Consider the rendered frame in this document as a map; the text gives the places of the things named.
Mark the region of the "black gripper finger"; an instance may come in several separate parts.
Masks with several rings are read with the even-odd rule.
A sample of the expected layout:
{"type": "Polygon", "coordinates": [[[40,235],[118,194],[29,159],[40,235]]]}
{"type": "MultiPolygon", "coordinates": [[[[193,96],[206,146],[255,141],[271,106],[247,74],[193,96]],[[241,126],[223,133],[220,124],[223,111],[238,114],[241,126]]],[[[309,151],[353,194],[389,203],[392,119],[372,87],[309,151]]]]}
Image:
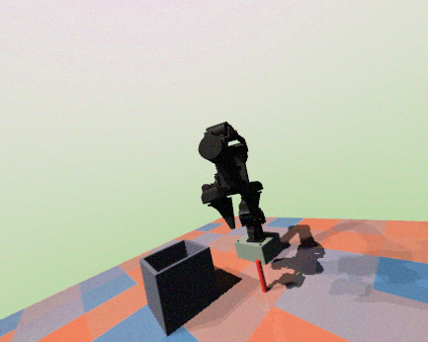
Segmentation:
{"type": "Polygon", "coordinates": [[[240,198],[246,203],[253,220],[256,220],[258,218],[258,209],[261,193],[262,191],[259,191],[240,198]]]}
{"type": "Polygon", "coordinates": [[[221,214],[230,229],[235,229],[235,220],[233,212],[232,197],[224,198],[208,204],[209,207],[213,207],[221,214]]]}

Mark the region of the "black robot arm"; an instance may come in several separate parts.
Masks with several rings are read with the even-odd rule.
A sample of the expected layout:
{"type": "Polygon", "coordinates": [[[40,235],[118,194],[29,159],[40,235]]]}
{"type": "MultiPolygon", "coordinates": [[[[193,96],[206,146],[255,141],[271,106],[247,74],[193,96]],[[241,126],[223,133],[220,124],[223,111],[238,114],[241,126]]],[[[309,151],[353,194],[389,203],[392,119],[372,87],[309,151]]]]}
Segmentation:
{"type": "MultiPolygon", "coordinates": [[[[248,147],[245,138],[240,136],[236,129],[228,122],[224,122],[206,129],[204,138],[199,144],[200,155],[208,161],[215,164],[217,169],[219,166],[235,162],[237,166],[241,166],[239,170],[242,181],[246,180],[249,183],[246,161],[248,158],[248,147]],[[228,143],[238,140],[239,143],[228,146],[228,143]]],[[[214,183],[204,184],[202,191],[205,191],[213,186],[221,186],[219,178],[214,176],[214,183]]],[[[246,226],[248,239],[246,242],[261,243],[268,234],[263,233],[262,224],[266,222],[264,213],[258,209],[258,218],[253,220],[246,203],[241,199],[239,204],[239,219],[242,226],[246,226]],[[260,219],[261,218],[261,219],[260,219]]]]}

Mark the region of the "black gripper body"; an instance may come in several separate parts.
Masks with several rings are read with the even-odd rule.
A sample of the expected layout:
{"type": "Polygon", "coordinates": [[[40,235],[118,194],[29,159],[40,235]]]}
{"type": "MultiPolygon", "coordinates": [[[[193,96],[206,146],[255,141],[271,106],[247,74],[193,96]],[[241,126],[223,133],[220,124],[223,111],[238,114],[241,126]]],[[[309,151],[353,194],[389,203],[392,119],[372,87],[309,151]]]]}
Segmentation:
{"type": "Polygon", "coordinates": [[[221,186],[213,186],[203,191],[201,196],[203,204],[213,203],[236,194],[244,197],[263,190],[262,183],[259,181],[249,183],[246,180],[242,181],[239,172],[241,169],[241,166],[237,166],[235,162],[219,166],[214,175],[219,178],[221,186]]]}

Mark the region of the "dark red peg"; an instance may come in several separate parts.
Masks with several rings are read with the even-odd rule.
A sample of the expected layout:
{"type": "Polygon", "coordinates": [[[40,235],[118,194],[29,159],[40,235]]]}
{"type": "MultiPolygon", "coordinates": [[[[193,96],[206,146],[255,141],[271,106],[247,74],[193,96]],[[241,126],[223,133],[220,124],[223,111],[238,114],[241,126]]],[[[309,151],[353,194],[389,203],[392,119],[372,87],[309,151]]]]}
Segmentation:
{"type": "Polygon", "coordinates": [[[262,292],[267,293],[268,287],[266,286],[266,283],[265,283],[265,278],[264,278],[264,274],[263,274],[263,270],[262,270],[262,266],[261,266],[261,261],[257,260],[255,263],[256,263],[256,267],[257,267],[257,271],[258,271],[258,275],[259,275],[259,280],[260,280],[262,292]]]}

